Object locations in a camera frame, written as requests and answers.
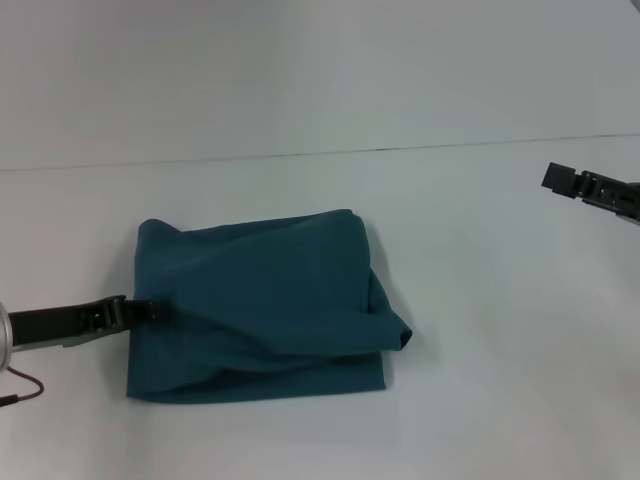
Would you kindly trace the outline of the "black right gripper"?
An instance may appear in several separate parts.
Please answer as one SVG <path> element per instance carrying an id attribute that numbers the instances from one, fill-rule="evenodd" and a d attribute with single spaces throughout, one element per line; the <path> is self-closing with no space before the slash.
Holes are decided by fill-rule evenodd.
<path id="1" fill-rule="evenodd" d="M 571 167 L 551 162 L 541 186 L 553 193 L 614 213 L 632 223 L 639 223 L 639 183 L 622 182 L 596 174 L 577 172 Z"/>

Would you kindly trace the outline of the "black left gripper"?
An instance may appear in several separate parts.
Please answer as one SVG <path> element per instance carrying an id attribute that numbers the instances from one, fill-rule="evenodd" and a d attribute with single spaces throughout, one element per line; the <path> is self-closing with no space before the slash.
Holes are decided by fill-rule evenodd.
<path id="1" fill-rule="evenodd" d="M 171 307 L 165 302 L 126 300 L 125 296 L 8 314 L 13 351 L 76 346 L 120 333 L 126 325 L 164 324 L 170 318 Z"/>

